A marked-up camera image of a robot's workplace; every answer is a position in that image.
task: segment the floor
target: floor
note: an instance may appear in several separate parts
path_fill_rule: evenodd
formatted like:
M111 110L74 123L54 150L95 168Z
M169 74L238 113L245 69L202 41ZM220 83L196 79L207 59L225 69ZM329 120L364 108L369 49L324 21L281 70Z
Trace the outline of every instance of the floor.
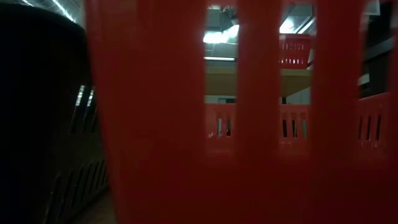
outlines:
M117 224L110 191L95 200L70 224Z

